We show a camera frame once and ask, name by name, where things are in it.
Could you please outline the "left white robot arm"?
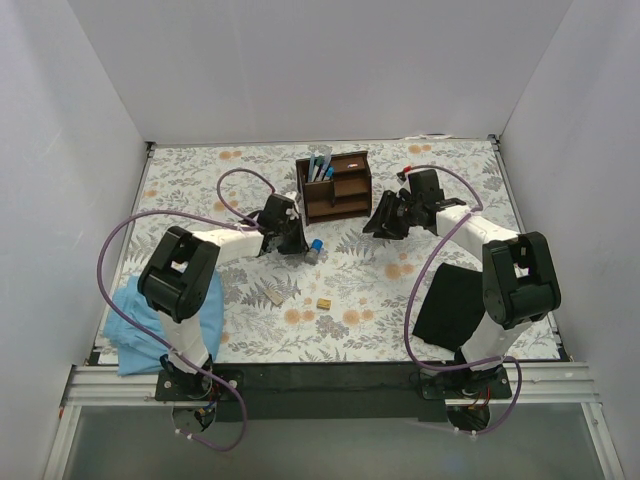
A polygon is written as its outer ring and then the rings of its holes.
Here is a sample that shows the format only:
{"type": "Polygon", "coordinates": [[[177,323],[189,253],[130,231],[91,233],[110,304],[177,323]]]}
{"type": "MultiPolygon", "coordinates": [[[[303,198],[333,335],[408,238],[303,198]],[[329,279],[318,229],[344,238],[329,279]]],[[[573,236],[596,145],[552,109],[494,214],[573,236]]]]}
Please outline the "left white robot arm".
{"type": "Polygon", "coordinates": [[[193,400],[205,398],[213,386],[211,362],[200,326],[215,268],[242,258],[276,251],[298,255],[308,251],[298,207],[298,196],[272,194],[248,225],[191,232],[169,228],[138,279],[138,291],[159,314],[169,343],[162,368],[180,373],[178,387],[193,400]]]}

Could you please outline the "blue capped white marker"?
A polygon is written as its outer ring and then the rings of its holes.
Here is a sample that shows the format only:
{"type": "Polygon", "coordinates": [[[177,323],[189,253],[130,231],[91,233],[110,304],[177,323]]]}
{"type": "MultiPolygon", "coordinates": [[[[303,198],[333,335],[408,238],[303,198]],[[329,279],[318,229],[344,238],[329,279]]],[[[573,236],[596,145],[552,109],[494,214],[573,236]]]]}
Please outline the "blue capped white marker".
{"type": "Polygon", "coordinates": [[[325,172],[323,180],[327,181],[327,180],[331,179],[333,174],[334,174],[334,168],[333,167],[329,167],[325,172]]]}

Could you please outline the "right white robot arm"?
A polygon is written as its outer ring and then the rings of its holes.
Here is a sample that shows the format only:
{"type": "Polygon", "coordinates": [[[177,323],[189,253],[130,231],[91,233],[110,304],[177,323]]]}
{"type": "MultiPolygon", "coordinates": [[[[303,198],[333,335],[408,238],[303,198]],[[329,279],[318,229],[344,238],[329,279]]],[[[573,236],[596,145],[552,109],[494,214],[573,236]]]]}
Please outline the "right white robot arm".
{"type": "Polygon", "coordinates": [[[402,240],[413,227],[454,242],[480,270],[446,263],[435,270],[416,316],[405,316],[404,339],[453,352],[450,366],[423,368],[464,397],[475,397],[498,375],[507,351],[535,322],[556,310],[561,292],[545,236],[519,233],[485,219],[482,202],[446,197],[439,168],[407,167],[401,189],[383,193],[364,232],[402,240]]]}

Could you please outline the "light blue pen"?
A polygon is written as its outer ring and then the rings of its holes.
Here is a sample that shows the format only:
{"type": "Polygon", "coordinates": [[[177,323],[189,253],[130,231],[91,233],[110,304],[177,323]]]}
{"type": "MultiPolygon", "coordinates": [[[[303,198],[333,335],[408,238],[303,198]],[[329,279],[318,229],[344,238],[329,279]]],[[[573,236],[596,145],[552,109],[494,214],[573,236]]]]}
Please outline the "light blue pen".
{"type": "Polygon", "coordinates": [[[321,171],[323,164],[324,164],[324,156],[320,155],[318,158],[315,159],[315,165],[314,165],[313,176],[312,176],[313,182],[317,180],[318,173],[321,171]]]}

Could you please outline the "grey blue glue stick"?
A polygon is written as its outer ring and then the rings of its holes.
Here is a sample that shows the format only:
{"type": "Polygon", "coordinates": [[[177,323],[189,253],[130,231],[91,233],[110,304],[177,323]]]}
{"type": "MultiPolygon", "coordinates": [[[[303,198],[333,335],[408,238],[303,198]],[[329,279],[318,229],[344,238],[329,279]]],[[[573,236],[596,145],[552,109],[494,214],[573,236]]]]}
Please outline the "grey blue glue stick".
{"type": "Polygon", "coordinates": [[[322,248],[323,241],[320,239],[314,239],[305,255],[305,262],[311,265],[316,265],[322,248]]]}

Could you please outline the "green capped white marker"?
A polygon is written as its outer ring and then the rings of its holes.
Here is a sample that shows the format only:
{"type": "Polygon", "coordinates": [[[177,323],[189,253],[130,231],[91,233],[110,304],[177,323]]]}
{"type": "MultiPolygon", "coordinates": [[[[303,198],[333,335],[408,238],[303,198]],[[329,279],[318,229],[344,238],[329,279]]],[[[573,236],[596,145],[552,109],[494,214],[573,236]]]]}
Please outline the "green capped white marker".
{"type": "Polygon", "coordinates": [[[315,166],[316,166],[316,156],[312,154],[310,156],[310,161],[309,161],[307,182],[313,181],[315,166]]]}

